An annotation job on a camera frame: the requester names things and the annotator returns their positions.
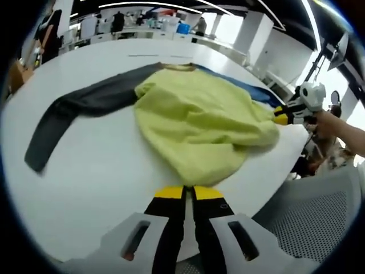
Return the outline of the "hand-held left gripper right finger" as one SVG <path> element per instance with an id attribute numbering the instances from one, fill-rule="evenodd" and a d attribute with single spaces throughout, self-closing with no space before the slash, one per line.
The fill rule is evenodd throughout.
<path id="1" fill-rule="evenodd" d="M 273 247 L 265 245 L 259 225 L 235 214 L 222 193 L 191 189 L 195 237 L 205 273 L 278 273 Z"/>

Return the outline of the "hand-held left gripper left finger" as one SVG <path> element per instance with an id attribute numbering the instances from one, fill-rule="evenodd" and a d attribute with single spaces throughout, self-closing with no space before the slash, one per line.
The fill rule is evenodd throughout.
<path id="1" fill-rule="evenodd" d="M 102 237 L 100 273 L 174 273 L 184 236 L 186 187 L 166 187 L 143 213 Z"/>

